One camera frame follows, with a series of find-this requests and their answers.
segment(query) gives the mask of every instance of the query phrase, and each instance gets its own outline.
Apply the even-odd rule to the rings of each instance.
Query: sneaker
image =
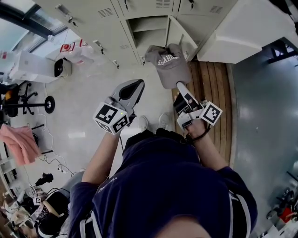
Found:
[[[138,120],[139,132],[143,132],[149,129],[149,122],[145,116],[140,116]]]
[[[169,116],[165,113],[161,114],[158,119],[158,128],[167,129],[169,124]]]

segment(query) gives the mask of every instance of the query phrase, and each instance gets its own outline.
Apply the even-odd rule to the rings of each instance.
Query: cabinet door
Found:
[[[88,36],[89,44],[98,52],[103,53],[111,60],[119,64],[138,64],[131,44],[125,34],[120,21],[110,21],[96,24],[92,29],[82,32]]]
[[[197,45],[186,30],[172,16],[168,19],[165,45],[175,43],[181,45],[186,61],[191,61],[196,54]]]
[[[125,17],[169,15],[174,0],[118,0]]]
[[[210,16],[178,15],[177,21],[199,46],[214,31],[217,19]]]
[[[110,0],[60,0],[60,2],[61,6],[55,6],[56,11],[62,16],[65,16],[65,12],[69,12],[78,28],[92,27],[92,25],[98,22],[106,22],[118,18]]]
[[[107,57],[114,63],[115,66],[119,65],[119,68],[139,64],[135,52],[132,49],[109,52]]]
[[[181,0],[179,14],[218,16],[226,8],[230,9],[231,3],[235,0],[193,0],[193,8],[189,0]]]

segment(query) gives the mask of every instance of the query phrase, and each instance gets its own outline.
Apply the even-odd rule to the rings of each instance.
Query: window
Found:
[[[47,39],[64,26],[31,0],[0,0],[0,18]]]
[[[65,29],[31,0],[0,0],[1,50],[31,52]]]
[[[30,18],[52,31],[63,26],[62,22],[57,19],[51,18],[42,9],[39,9]]]
[[[23,13],[26,13],[35,5],[35,2],[31,0],[1,0],[1,3],[16,8]]]
[[[1,50],[11,51],[29,31],[0,19],[0,32],[5,32],[0,35]]]

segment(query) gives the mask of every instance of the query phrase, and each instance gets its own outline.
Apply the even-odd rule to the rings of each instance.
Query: white floor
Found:
[[[105,133],[93,121],[93,114],[99,103],[104,101],[109,93],[112,93],[114,88],[124,81],[130,79],[145,81],[144,92],[139,104],[135,107],[137,116],[145,115],[154,131],[158,126],[159,115],[167,112],[171,119],[168,129],[174,128],[171,90],[162,87],[152,65],[117,70],[112,64],[105,64],[96,71],[89,70],[89,74],[91,71],[93,75],[86,77],[86,73],[82,73],[82,70],[75,67],[71,77],[46,84],[47,94],[52,95],[56,102],[55,111],[52,114],[46,114],[47,128],[54,137],[55,153],[65,158],[71,172],[78,172],[81,168],[86,168],[91,160]],[[43,101],[44,84],[33,83],[30,91],[38,92],[38,96],[30,99],[30,102]],[[30,124],[30,127],[34,127],[44,123],[45,117],[37,115],[37,109],[34,109],[34,112],[33,116],[29,113],[22,115],[22,111],[19,109],[19,115],[11,118],[12,127],[25,126],[27,123]],[[45,114],[44,109],[40,108],[39,113]],[[36,129],[34,133],[39,137],[42,152],[51,148],[52,139],[47,130],[42,132],[42,128],[40,128]],[[127,138],[137,133],[137,119],[135,119],[130,128],[125,128],[121,133],[123,146],[125,146]],[[54,158],[64,165],[62,158],[53,155],[53,153],[47,154],[49,162]],[[122,148],[119,144],[111,174],[115,173],[121,163]],[[71,173],[59,172],[57,166],[57,161],[53,161],[49,165],[37,159],[34,163],[25,166],[28,177],[24,167],[18,168],[17,172],[25,187],[29,182],[35,184],[37,179],[42,177],[43,172],[53,174],[53,182],[41,186],[47,192],[54,187],[60,188],[71,177]]]

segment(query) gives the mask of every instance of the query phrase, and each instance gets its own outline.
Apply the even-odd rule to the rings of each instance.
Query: gray baseball cap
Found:
[[[189,83],[191,80],[190,71],[179,45],[169,44],[167,48],[149,46],[145,60],[156,67],[162,85],[166,89],[175,88],[179,81]]]

